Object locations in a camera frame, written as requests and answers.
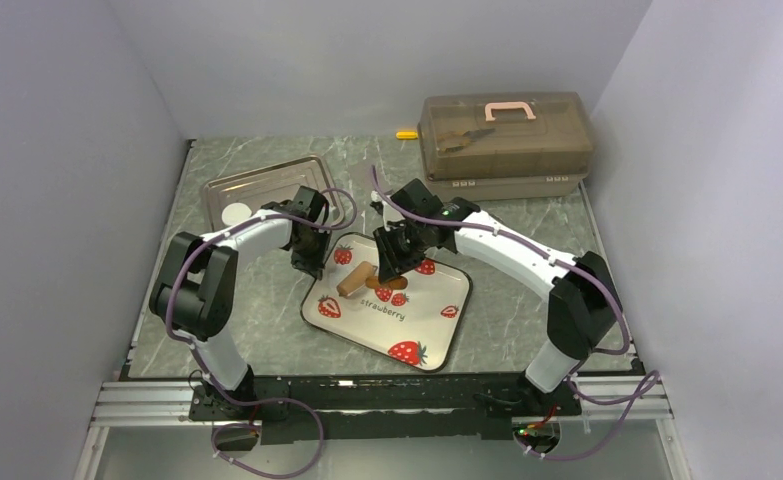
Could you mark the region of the wooden rolling pin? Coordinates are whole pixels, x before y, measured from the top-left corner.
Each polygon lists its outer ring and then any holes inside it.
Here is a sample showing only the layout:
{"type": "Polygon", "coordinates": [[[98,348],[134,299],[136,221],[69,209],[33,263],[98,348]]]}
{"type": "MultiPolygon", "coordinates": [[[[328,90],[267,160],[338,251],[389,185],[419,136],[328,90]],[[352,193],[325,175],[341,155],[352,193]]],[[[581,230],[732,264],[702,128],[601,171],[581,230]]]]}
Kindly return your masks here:
{"type": "Polygon", "coordinates": [[[355,267],[344,271],[343,276],[335,285],[335,290],[341,297],[350,297],[362,288],[371,290],[380,288],[405,290],[408,285],[408,280],[402,276],[388,281],[381,281],[377,273],[377,267],[370,262],[363,261],[355,267]]]}

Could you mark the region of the strawberry pattern white tray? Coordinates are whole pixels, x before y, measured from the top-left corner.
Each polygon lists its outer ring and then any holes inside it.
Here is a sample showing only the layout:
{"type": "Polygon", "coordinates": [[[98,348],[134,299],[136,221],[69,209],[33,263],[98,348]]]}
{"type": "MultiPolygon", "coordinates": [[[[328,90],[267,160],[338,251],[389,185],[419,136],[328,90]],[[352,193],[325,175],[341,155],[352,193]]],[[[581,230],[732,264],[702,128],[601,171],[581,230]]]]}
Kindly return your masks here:
{"type": "Polygon", "coordinates": [[[345,270],[366,261],[377,267],[372,238],[347,233],[333,245],[323,278],[301,305],[309,325],[423,372],[441,370],[472,293],[469,275],[426,259],[404,274],[405,290],[362,288],[341,297],[335,285],[345,270]]]}

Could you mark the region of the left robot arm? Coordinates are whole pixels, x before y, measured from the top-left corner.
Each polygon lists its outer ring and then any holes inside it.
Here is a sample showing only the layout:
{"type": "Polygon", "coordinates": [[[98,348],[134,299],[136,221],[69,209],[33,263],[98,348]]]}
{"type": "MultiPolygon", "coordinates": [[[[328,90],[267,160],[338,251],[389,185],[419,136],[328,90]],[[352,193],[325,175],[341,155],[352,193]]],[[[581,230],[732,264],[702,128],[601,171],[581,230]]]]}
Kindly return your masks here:
{"type": "Polygon", "coordinates": [[[256,398],[252,368],[227,328],[241,263],[283,250],[292,268],[321,279],[329,210],[323,193],[301,187],[293,199],[269,202],[233,227],[206,236],[180,232],[168,245],[148,308],[170,338],[190,348],[205,381],[219,388],[214,404],[228,419],[246,417],[256,398]]]}

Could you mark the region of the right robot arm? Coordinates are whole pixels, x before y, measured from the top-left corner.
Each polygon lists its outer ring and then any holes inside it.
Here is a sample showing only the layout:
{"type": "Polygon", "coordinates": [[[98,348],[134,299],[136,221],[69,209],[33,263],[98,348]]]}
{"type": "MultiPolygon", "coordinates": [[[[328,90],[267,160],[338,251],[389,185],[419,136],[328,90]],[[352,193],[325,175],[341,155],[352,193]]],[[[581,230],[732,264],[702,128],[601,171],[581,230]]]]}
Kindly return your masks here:
{"type": "Polygon", "coordinates": [[[576,256],[547,247],[471,201],[442,201],[420,180],[392,194],[375,186],[371,199],[383,215],[382,226],[373,233],[380,281],[422,265],[427,250],[435,248],[484,262],[545,301],[547,338],[525,368],[517,391],[527,413],[541,415],[552,407],[556,388],[590,355],[628,350],[622,303],[600,255],[576,256]]]}

